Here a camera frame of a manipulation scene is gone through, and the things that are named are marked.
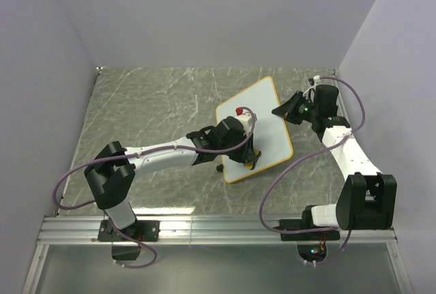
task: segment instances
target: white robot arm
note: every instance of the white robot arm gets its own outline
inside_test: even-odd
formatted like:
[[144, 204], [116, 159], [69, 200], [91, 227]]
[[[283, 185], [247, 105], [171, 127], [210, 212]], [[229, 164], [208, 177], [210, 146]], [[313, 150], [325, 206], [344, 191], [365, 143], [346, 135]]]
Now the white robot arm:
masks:
[[[106, 211], [118, 229], [125, 230], [136, 222], [136, 216], [126, 199], [134, 178], [169, 167], [192, 166], [213, 161], [218, 154], [212, 153], [211, 150], [231, 150], [249, 136], [252, 124], [250, 113], [239, 108], [236, 110], [236, 116], [223, 119], [216, 127], [205, 127], [164, 144], [123, 148], [119, 142], [109, 143], [96, 159], [115, 155], [137, 156], [92, 165], [85, 169], [84, 174], [98, 208]], [[238, 163], [252, 163], [251, 168], [255, 167], [260, 157], [260, 152], [254, 150], [252, 136], [245, 145], [226, 154]]]
[[396, 180], [380, 172], [363, 152], [352, 135], [348, 121], [337, 116], [335, 86], [320, 84], [312, 87], [313, 100], [297, 91], [290, 100], [272, 111], [293, 124], [304, 120], [320, 141], [331, 147], [345, 136], [347, 141], [331, 150], [343, 174], [345, 184], [336, 204], [307, 206], [302, 214], [303, 228], [339, 227], [341, 229], [388, 229], [392, 225], [396, 195]]

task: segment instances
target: white board with orange border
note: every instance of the white board with orange border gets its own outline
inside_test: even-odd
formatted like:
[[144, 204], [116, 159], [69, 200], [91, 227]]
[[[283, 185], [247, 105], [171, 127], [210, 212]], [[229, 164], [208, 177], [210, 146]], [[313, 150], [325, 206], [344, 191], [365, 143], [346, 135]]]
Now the white board with orange border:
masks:
[[254, 129], [253, 144], [255, 149], [262, 152], [262, 156], [253, 170], [241, 163], [231, 161], [227, 156], [221, 156], [225, 182], [237, 182], [292, 157], [294, 149], [292, 148], [286, 122], [282, 118], [271, 114], [271, 110], [279, 105], [279, 98], [273, 79], [270, 76], [262, 78], [218, 105], [215, 111], [217, 123], [227, 116], [235, 116], [237, 107], [245, 106], [253, 110], [258, 117]]

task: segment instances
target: white wall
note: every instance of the white wall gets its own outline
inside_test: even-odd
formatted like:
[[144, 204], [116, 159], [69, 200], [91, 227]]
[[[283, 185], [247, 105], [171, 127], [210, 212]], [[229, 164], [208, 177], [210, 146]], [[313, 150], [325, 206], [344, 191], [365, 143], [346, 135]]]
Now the white wall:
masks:
[[374, 0], [61, 0], [99, 66], [341, 63]]
[[95, 69], [57, 0], [0, 0], [0, 284], [20, 293]]
[[[436, 293], [436, 0], [377, 0], [339, 68], [367, 109], [357, 135], [398, 181], [394, 226], [417, 293]], [[360, 118], [346, 97], [355, 124]]]

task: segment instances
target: black mounting bracket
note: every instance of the black mounting bracket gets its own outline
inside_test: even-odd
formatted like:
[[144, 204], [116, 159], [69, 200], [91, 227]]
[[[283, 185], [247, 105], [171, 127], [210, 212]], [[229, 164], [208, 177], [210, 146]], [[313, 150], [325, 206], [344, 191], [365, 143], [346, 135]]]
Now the black mounting bracket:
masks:
[[273, 109], [271, 113], [278, 117], [282, 117], [289, 123], [299, 125], [304, 120], [310, 121], [310, 111], [313, 104], [305, 99], [301, 91], [296, 91], [291, 99], [287, 100], [283, 105]]
[[396, 180], [392, 175], [349, 175], [336, 205], [340, 228], [391, 228], [395, 197]]
[[[140, 241], [142, 242], [157, 242], [159, 238], [158, 220], [137, 220], [136, 232], [140, 234]], [[98, 242], [124, 242], [127, 241], [116, 233], [112, 223], [109, 220], [102, 220], [97, 237]]]
[[[158, 220], [137, 220], [134, 224], [134, 229], [130, 229], [129, 231], [134, 231], [136, 234], [134, 238], [136, 240], [142, 242], [157, 242], [159, 238], [159, 226], [160, 222]], [[97, 240], [99, 242], [127, 241], [116, 233], [109, 220], [103, 220], [100, 223]], [[141, 247], [139, 245], [112, 245], [112, 258], [117, 261], [135, 261], [139, 257], [140, 252]]]
[[[96, 159], [125, 156], [120, 142], [110, 142]], [[95, 203], [100, 210], [113, 208], [124, 201], [135, 177], [135, 165], [127, 158], [90, 165], [84, 170]]]
[[[312, 229], [321, 227], [304, 227], [303, 221], [301, 219], [281, 219], [279, 220], [279, 226], [275, 229], [280, 229], [282, 231], [298, 231], [301, 229]], [[280, 239], [282, 242], [289, 241], [319, 241], [321, 234], [324, 234], [325, 240], [327, 241], [337, 241], [341, 239], [341, 234], [338, 231], [320, 231], [315, 233], [303, 233], [303, 234], [280, 234]]]
[[[303, 229], [323, 228], [313, 224], [312, 209], [313, 206], [307, 206], [301, 214], [301, 219], [280, 219], [279, 226], [275, 229], [282, 231], [299, 231]], [[337, 241], [341, 239], [339, 231], [320, 231], [303, 234], [280, 234], [283, 242], [286, 241], [319, 241], [321, 234], [324, 235], [326, 241]]]

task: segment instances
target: marble surface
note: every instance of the marble surface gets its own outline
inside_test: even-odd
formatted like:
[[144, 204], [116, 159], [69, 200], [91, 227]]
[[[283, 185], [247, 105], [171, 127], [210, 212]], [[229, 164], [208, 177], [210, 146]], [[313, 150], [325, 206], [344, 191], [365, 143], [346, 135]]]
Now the marble surface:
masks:
[[[281, 102], [325, 69], [293, 68], [103, 68], [89, 104], [74, 165], [92, 160], [111, 141], [148, 146], [215, 125], [222, 101], [264, 76], [272, 76]], [[235, 184], [215, 171], [221, 159], [189, 168], [158, 171], [134, 181], [129, 200], [143, 214], [255, 214], [265, 190], [292, 161], [322, 148], [308, 123], [287, 123], [294, 156]], [[267, 214], [299, 213], [309, 204], [334, 203], [343, 179], [330, 154], [298, 165], [279, 183], [265, 205]], [[92, 199], [83, 173], [64, 192], [65, 205]], [[95, 204], [68, 215], [101, 214]]]

